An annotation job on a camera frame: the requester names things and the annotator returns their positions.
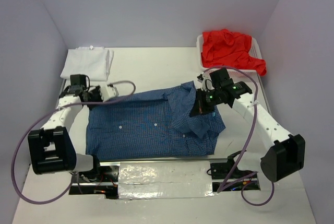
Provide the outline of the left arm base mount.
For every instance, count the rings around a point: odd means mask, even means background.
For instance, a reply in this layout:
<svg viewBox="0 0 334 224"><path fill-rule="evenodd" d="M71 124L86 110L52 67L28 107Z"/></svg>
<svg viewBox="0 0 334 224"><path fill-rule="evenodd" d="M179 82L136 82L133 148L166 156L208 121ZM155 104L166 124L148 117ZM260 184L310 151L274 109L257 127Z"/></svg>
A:
<svg viewBox="0 0 334 224"><path fill-rule="evenodd" d="M120 164L102 164L98 173L79 172L76 175L69 195L99 195L106 199L118 199L118 176Z"/></svg>

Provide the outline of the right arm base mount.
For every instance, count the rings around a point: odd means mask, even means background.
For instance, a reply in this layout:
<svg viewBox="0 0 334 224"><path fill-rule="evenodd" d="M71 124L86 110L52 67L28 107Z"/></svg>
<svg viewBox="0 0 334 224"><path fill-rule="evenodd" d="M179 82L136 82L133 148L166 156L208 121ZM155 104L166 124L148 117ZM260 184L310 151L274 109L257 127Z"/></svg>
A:
<svg viewBox="0 0 334 224"><path fill-rule="evenodd" d="M232 169L233 165L235 164L234 158L237 157L241 151L235 152L229 155L226 161L222 162L214 162L210 164L210 169L206 171L206 173L211 176L212 179L212 191L216 193L221 182L225 179L229 171ZM234 180L239 179L243 176L247 176L251 173L250 170L240 170L236 168L232 173L231 177L228 179L227 184L232 183ZM247 177L242 181L236 182L233 185L228 186L223 191L241 191L243 186L248 185L245 189L246 191L250 190L260 190L258 184L258 177L257 175L253 175L252 177Z"/></svg>

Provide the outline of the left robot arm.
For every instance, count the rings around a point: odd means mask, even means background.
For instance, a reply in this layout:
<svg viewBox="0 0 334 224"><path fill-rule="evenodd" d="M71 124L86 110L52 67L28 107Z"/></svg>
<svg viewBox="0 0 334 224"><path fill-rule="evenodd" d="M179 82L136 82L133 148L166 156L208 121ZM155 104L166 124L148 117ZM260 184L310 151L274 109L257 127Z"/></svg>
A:
<svg viewBox="0 0 334 224"><path fill-rule="evenodd" d="M82 155L75 151L69 131L77 114L83 108L82 102L102 102L100 86L90 90L87 75L70 76L70 85L58 97L57 111L38 130L28 134L32 167L35 174L56 172L78 172L89 181L102 176L99 160L94 155Z"/></svg>

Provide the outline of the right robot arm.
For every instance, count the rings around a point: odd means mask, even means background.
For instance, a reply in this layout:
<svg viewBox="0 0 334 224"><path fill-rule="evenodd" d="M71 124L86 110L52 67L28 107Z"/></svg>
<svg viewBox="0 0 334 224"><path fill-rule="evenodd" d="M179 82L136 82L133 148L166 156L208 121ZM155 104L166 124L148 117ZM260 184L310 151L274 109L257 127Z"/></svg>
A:
<svg viewBox="0 0 334 224"><path fill-rule="evenodd" d="M260 167L273 183L304 167L305 139L282 127L257 101L258 88L251 89L244 81L235 82L226 67L209 68L197 79L201 88L196 90L191 117L209 114L220 104L237 112L251 124L251 132L257 132L262 139L266 154L260 159Z"/></svg>

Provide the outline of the blue plaid long sleeve shirt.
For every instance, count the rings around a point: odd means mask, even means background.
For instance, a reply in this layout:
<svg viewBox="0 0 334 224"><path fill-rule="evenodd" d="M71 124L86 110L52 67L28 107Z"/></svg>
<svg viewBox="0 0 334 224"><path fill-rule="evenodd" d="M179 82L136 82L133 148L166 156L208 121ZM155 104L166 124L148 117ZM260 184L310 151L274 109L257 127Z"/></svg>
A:
<svg viewBox="0 0 334 224"><path fill-rule="evenodd" d="M195 94L190 81L93 108L86 154L101 161L213 154L225 124L218 109L191 117Z"/></svg>

